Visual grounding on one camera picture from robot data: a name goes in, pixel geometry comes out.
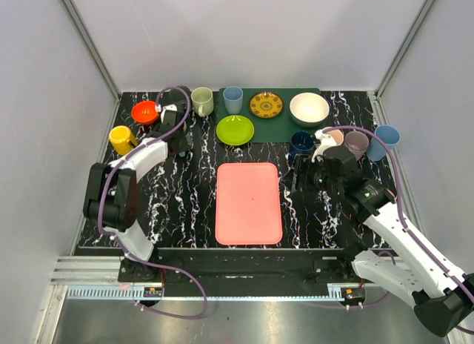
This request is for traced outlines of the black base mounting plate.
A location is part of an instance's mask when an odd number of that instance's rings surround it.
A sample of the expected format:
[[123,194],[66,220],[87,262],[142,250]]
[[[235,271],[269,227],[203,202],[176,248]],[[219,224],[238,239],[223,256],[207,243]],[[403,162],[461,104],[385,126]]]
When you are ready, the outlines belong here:
[[295,277],[315,282],[360,282],[350,265],[354,249],[160,248],[151,262],[181,268],[196,279]]

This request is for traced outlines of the light green mug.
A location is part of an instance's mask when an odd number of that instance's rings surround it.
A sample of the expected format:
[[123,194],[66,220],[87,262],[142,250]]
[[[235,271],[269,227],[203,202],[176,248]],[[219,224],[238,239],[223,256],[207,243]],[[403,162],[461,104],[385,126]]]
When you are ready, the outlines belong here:
[[207,87],[198,87],[191,93],[194,111],[200,116],[210,115],[214,110],[213,92]]

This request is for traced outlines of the blue cup on mat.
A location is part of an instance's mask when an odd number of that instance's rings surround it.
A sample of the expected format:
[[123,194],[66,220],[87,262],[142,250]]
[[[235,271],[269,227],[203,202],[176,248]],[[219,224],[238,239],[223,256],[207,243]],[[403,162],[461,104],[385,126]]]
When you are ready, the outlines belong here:
[[229,86],[224,89],[224,105],[230,115],[240,114],[243,95],[243,90],[236,86]]

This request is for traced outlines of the blue cup at right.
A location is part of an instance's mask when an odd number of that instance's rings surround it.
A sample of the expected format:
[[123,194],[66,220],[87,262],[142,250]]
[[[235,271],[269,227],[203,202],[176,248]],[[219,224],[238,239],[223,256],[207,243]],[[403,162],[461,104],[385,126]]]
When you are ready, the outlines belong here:
[[[400,142],[400,133],[396,128],[391,125],[379,125],[374,134],[387,146],[388,149],[394,148]],[[374,139],[370,140],[369,147],[367,149],[367,157],[372,162],[378,162],[387,155],[387,151],[381,145],[381,143]]]

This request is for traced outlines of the front aluminium rail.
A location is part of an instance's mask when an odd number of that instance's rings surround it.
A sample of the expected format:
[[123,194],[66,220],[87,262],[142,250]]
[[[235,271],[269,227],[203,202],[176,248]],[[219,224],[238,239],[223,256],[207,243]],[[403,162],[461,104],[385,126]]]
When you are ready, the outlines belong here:
[[[209,301],[342,301],[346,293],[359,289],[357,284],[305,282],[262,283],[254,279],[226,279],[204,286]],[[70,299],[82,300],[192,300],[202,299],[201,292],[191,283],[170,285],[71,285]]]

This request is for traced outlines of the grey mug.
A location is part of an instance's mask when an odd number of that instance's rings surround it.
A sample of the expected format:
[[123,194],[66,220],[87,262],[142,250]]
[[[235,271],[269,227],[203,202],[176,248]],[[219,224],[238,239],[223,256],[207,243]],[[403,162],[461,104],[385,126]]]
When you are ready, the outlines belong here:
[[183,90],[172,89],[169,92],[170,104],[173,104],[177,107],[177,110],[181,113],[185,112],[187,109],[186,97],[190,99],[191,91],[187,86],[179,85],[178,88]]

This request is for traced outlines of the purple mug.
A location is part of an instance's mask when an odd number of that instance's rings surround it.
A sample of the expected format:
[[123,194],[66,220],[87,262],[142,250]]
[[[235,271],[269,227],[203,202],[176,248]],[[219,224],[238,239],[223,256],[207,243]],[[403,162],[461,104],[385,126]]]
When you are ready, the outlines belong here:
[[344,145],[359,160],[366,153],[370,140],[364,133],[352,130],[345,135]]

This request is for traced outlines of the yellow patterned plate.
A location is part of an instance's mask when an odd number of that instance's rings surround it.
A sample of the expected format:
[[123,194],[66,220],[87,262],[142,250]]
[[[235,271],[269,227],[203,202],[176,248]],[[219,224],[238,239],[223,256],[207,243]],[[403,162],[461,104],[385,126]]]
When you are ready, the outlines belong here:
[[284,109],[282,98],[272,92],[257,93],[250,99],[249,109],[252,115],[261,119],[277,117]]

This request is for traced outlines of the lime green plate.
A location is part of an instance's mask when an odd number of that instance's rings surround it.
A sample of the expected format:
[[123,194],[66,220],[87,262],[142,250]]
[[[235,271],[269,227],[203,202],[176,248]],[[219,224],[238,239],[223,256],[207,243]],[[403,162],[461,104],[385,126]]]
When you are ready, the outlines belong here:
[[245,116],[224,117],[216,127],[218,139],[226,145],[240,146],[248,143],[254,135],[253,123]]

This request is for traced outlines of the right aluminium frame post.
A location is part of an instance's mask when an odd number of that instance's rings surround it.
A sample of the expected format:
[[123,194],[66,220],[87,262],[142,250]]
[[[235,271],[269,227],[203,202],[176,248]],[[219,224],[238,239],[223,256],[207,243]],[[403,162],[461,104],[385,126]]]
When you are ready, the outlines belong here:
[[389,83],[392,81],[396,71],[400,67],[401,63],[404,61],[404,57],[409,52],[413,42],[415,41],[415,38],[424,26],[425,21],[427,20],[431,11],[435,7],[437,1],[438,0],[423,1],[399,49],[397,50],[392,62],[390,63],[387,72],[384,74],[384,77],[382,78],[378,87],[374,90],[374,94],[377,99],[380,99],[385,90],[388,88]]

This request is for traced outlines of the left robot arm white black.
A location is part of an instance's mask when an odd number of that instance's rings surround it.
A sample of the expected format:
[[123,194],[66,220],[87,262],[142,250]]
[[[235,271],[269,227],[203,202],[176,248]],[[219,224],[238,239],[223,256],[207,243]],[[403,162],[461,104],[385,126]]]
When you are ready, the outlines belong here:
[[138,223],[138,182],[172,155],[190,149],[186,133],[190,110],[181,112],[168,105],[162,112],[158,128],[131,151],[113,162],[91,166],[83,206],[84,217],[136,262],[134,273],[145,282],[159,275],[160,264],[151,258],[153,244]]

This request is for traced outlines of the aluminium frame post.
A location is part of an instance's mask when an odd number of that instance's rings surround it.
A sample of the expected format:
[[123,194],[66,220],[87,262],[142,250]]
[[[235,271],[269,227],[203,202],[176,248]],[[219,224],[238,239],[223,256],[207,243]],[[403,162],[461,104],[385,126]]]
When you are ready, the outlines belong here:
[[382,78],[378,87],[374,90],[374,94],[377,99],[380,99],[385,90],[388,88],[389,83],[392,81],[396,71],[400,67],[401,63],[404,61],[404,57],[409,52],[413,42],[415,41],[415,38],[424,26],[425,21],[427,20],[431,11],[435,7],[437,1],[438,0],[423,1],[399,49],[397,50],[392,62],[390,63],[387,72],[384,74],[384,77]]
[[81,17],[79,9],[77,8],[73,0],[59,1],[62,7],[64,8],[67,16],[71,20],[72,25],[74,26],[81,42],[83,43],[87,53],[89,54],[107,89],[109,90],[112,97],[116,101],[118,101],[121,96],[121,91],[119,90],[117,84],[114,82],[110,71],[104,63],[104,60],[101,57],[101,54],[98,48],[96,47],[96,44],[94,43],[86,24],[84,23],[84,19]]

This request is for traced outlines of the navy blue mug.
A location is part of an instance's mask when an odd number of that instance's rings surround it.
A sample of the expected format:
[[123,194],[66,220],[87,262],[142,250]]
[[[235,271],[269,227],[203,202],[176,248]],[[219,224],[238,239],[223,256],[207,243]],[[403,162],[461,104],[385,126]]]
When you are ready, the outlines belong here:
[[303,130],[295,132],[290,138],[289,159],[294,159],[297,154],[312,155],[315,150],[313,136]]

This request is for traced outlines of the pink mug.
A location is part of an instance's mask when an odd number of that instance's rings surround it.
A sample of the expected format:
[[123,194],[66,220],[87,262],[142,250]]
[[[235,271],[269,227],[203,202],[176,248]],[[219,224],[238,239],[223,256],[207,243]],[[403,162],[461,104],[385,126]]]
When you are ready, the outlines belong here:
[[321,143],[329,147],[342,145],[344,142],[344,133],[337,129],[331,131],[329,131],[329,129],[330,127],[323,129],[323,139]]

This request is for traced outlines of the left aluminium frame post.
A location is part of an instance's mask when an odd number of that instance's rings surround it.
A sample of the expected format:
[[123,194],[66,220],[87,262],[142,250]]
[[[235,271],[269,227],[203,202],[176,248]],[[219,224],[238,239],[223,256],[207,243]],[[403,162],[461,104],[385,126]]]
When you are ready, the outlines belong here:
[[116,101],[118,101],[121,96],[121,91],[119,90],[117,84],[114,82],[110,71],[104,63],[104,60],[101,57],[101,54],[98,48],[96,47],[96,44],[94,43],[86,24],[84,23],[84,19],[81,17],[79,9],[77,8],[73,0],[59,1],[62,7],[64,8],[67,16],[71,20],[72,25],[74,26],[81,42],[83,43],[87,53],[89,54],[107,89],[109,90],[112,97]]

